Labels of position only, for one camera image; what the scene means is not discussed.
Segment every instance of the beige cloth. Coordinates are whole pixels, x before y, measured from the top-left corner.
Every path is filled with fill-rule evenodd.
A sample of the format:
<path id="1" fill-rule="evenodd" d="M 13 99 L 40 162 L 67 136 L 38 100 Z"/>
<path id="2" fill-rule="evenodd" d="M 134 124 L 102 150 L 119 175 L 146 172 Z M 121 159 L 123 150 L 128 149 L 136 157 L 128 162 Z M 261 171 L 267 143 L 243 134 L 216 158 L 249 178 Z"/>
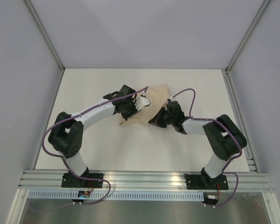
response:
<path id="1" fill-rule="evenodd" d="M 150 106 L 144 107 L 139 113 L 135 114 L 127 121 L 119 115 L 120 125 L 127 125 L 135 122 L 148 124 L 148 122 L 160 111 L 161 107 L 166 104 L 167 99 L 170 97 L 169 88 L 166 84 L 149 87 L 146 96 L 150 101 Z"/>

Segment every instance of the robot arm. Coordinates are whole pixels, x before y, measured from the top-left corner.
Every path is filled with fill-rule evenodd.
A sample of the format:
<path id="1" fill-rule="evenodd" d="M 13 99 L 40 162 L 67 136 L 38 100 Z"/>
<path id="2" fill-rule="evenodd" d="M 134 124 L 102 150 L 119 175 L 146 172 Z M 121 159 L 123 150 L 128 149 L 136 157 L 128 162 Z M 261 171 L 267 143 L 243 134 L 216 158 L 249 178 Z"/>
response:
<path id="1" fill-rule="evenodd" d="M 221 115 L 216 120 L 232 133 L 241 148 L 247 145 L 246 138 L 227 115 Z M 149 123 L 163 128 L 172 125 L 177 132 L 182 134 L 207 136 L 214 154 L 208 164 L 201 170 L 200 178 L 206 188 L 220 177 L 230 158 L 239 153 L 233 139 L 228 134 L 223 136 L 225 130 L 221 126 L 213 121 L 195 120 L 186 117 L 177 101 L 169 101 L 166 108 L 163 107 Z"/>
<path id="2" fill-rule="evenodd" d="M 121 98 L 135 92 L 135 90 L 124 85 L 120 91 L 104 96 L 98 104 L 101 105 L 106 101 Z M 49 135 L 49 143 L 64 157 L 66 163 L 75 174 L 83 176 L 89 171 L 79 152 L 82 146 L 83 132 L 101 119 L 112 116 L 116 113 L 120 113 L 124 119 L 128 119 L 141 111 L 143 107 L 149 105 L 150 102 L 144 95 L 141 95 L 139 98 L 136 98 L 136 96 L 127 97 L 125 99 L 103 104 L 76 119 L 63 122 L 53 128 Z M 73 114 L 62 112 L 58 115 L 55 123 L 81 113 L 82 111 Z"/>

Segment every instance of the purple cable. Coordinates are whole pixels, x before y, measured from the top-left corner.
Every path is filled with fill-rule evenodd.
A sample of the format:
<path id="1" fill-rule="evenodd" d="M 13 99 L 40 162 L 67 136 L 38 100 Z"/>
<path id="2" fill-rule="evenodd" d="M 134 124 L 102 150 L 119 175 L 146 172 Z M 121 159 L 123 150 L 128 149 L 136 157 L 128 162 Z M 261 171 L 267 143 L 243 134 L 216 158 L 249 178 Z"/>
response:
<path id="1" fill-rule="evenodd" d="M 73 174 L 76 178 L 79 178 L 79 179 L 82 179 L 82 180 L 86 180 L 86 181 L 103 181 L 103 182 L 106 182 L 108 185 L 109 185 L 109 189 L 108 189 L 108 192 L 105 194 L 105 196 L 103 196 L 102 198 L 94 201 L 94 202 L 87 202 L 87 203 L 83 203 L 82 205 L 90 205 L 90 204 L 96 204 L 96 203 L 99 203 L 101 201 L 103 201 L 106 197 L 108 197 L 110 191 L 111 191 L 111 184 L 109 181 L 105 180 L 105 179 L 100 179 L 100 178 L 86 178 L 86 177 L 81 177 L 81 176 L 78 176 L 77 174 L 75 174 L 71 169 L 70 167 L 67 165 L 65 159 L 62 159 L 66 168 L 68 169 L 68 171 Z"/>
<path id="2" fill-rule="evenodd" d="M 236 191 L 238 189 L 238 175 L 236 173 L 234 173 L 234 172 L 225 172 L 224 174 L 233 174 L 233 175 L 235 175 L 236 178 L 237 178 L 237 182 L 235 184 L 235 187 L 234 187 L 234 190 L 233 190 L 233 193 L 231 194 L 231 196 L 225 202 L 223 202 L 222 204 L 216 205 L 215 206 L 216 208 L 221 208 L 224 205 L 226 205 L 228 202 L 230 202 L 234 198 L 235 193 L 236 193 Z"/>
<path id="3" fill-rule="evenodd" d="M 116 98 L 116 99 L 112 99 L 112 100 L 108 100 L 108 101 L 106 101 L 106 102 L 103 102 L 101 105 L 105 105 L 105 104 L 108 104 L 108 103 L 111 103 L 111 102 L 114 102 L 114 101 L 118 101 L 118 100 L 121 100 L 121 99 L 125 99 L 125 98 L 127 98 L 127 97 L 131 97 L 131 96 L 136 95 L 136 94 L 138 94 L 138 93 L 140 93 L 140 92 L 143 92 L 143 91 L 144 91 L 144 93 L 146 93 L 147 89 L 148 89 L 148 86 L 145 87 L 145 88 L 143 88 L 142 90 L 136 91 L 135 93 L 131 93 L 131 94 L 126 95 L 126 96 L 123 96 L 123 97 L 119 97 L 119 98 Z M 72 120 L 72 119 L 78 118 L 79 116 L 84 115 L 84 114 L 86 114 L 87 112 L 89 112 L 89 111 L 91 111 L 91 110 L 93 110 L 93 109 L 95 109 L 95 108 L 100 107 L 101 105 L 92 106 L 91 108 L 89 108 L 89 109 L 83 111 L 81 114 L 78 114 L 78 115 L 76 115 L 76 116 L 72 116 L 72 117 L 70 117 L 70 118 L 66 118 L 66 119 L 64 119 L 64 120 L 61 120 L 61 121 L 55 123 L 54 125 L 52 125 L 51 127 L 49 127 L 49 128 L 47 129 L 47 131 L 45 131 L 45 133 L 43 134 L 43 137 L 42 137 L 42 149 L 44 150 L 44 152 L 45 152 L 46 154 L 48 154 L 48 155 L 51 155 L 51 156 L 54 156 L 54 157 L 62 158 L 62 160 L 63 160 L 63 162 L 64 162 L 66 168 L 68 169 L 68 171 L 69 171 L 71 174 L 73 174 L 76 178 L 79 178 L 79 179 L 82 179 L 82 180 L 87 180 L 87 181 L 103 181 L 103 182 L 106 182 L 106 183 L 109 185 L 108 192 L 105 194 L 105 196 L 103 196 L 102 198 L 100 198 L 100 199 L 98 199 L 98 200 L 96 200 L 96 201 L 94 201 L 94 202 L 83 203 L 82 205 L 96 204 L 96 203 L 99 203 L 99 202 L 103 201 L 106 197 L 108 197 L 108 195 L 109 195 L 109 193 L 110 193 L 110 191 L 111 191 L 111 184 L 110 184 L 110 182 L 108 182 L 107 180 L 104 180 L 104 179 L 99 179 L 99 178 L 85 178 L 85 177 L 78 176 L 77 174 L 75 174 L 75 173 L 70 169 L 70 167 L 69 167 L 68 164 L 66 163 L 65 159 L 63 158 L 63 156 L 50 153 L 50 152 L 46 149 L 44 142 L 45 142 L 45 138 L 46 138 L 47 134 L 48 134 L 54 127 L 56 127 L 56 126 L 62 124 L 63 122 L 66 122 L 66 121 L 68 121 L 68 120 Z M 61 205 L 61 206 L 59 206 L 59 207 L 56 207 L 56 208 L 53 208 L 53 209 L 49 209 L 49 210 L 35 210 L 35 209 L 31 208 L 30 205 L 31 205 L 31 203 L 28 205 L 28 207 L 29 207 L 29 209 L 30 209 L 31 211 L 34 211 L 34 212 L 46 212 L 46 211 L 52 211 L 52 210 L 55 210 L 55 209 L 61 209 L 61 208 L 67 207 L 67 206 L 69 206 L 69 205 L 72 205 L 72 203 L 64 204 L 64 205 Z"/>
<path id="4" fill-rule="evenodd" d="M 183 93 L 183 92 L 185 92 L 185 91 L 188 91 L 188 90 L 191 90 L 191 91 L 193 91 L 193 93 L 194 93 L 193 100 L 192 100 L 191 107 L 190 107 L 190 111 L 189 111 L 189 117 L 190 117 L 190 118 L 193 118 L 193 117 L 191 116 L 191 112 L 192 112 L 192 108 L 193 108 L 194 101 L 195 101 L 195 97 L 196 97 L 196 91 L 195 91 L 194 89 L 192 89 L 192 88 L 188 88 L 188 89 L 185 89 L 185 90 L 182 90 L 182 91 L 178 92 L 177 94 L 175 94 L 175 95 L 173 96 L 173 98 L 177 97 L 179 94 L 181 94 L 181 93 Z"/>

